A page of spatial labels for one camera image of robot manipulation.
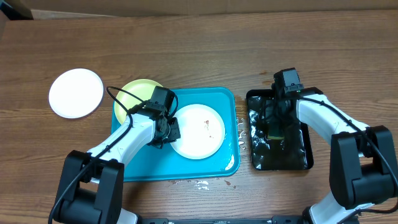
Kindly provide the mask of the white plate with stain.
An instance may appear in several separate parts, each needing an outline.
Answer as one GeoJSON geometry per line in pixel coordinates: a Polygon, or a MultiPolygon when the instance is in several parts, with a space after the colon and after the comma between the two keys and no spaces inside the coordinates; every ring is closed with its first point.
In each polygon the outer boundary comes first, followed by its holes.
{"type": "Polygon", "coordinates": [[[49,90],[49,105],[54,113],[77,119],[89,115],[100,105],[104,85],[100,77],[85,68],[74,68],[61,74],[49,90]]]}

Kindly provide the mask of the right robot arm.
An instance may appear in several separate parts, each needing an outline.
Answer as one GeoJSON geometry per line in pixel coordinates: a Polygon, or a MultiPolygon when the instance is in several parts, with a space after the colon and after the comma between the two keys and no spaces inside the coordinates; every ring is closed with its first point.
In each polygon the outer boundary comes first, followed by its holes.
{"type": "Polygon", "coordinates": [[[362,213],[389,214],[373,205],[397,197],[397,158],[391,132],[370,127],[334,106],[318,88],[305,88],[294,68],[274,74],[274,96],[261,119],[268,137],[285,138],[287,124],[309,125],[331,147],[330,193],[307,207],[301,223],[357,223],[362,213]]]}

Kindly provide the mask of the yellow green sponge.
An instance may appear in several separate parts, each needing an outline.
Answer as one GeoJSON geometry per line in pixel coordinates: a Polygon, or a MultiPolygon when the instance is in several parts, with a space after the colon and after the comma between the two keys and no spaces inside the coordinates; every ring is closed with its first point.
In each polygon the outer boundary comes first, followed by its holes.
{"type": "Polygon", "coordinates": [[[284,131],[279,123],[271,123],[269,125],[267,138],[272,140],[284,139],[284,131]]]}

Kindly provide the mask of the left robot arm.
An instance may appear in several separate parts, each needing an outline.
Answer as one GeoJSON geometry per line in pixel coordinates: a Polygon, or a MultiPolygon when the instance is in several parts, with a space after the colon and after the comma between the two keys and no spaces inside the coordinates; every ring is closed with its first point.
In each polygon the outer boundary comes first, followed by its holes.
{"type": "Polygon", "coordinates": [[[180,138],[177,95],[157,86],[149,100],[126,109],[125,122],[88,152],[65,158],[49,223],[140,223],[122,208],[124,169],[144,146],[163,148],[180,138]]]}

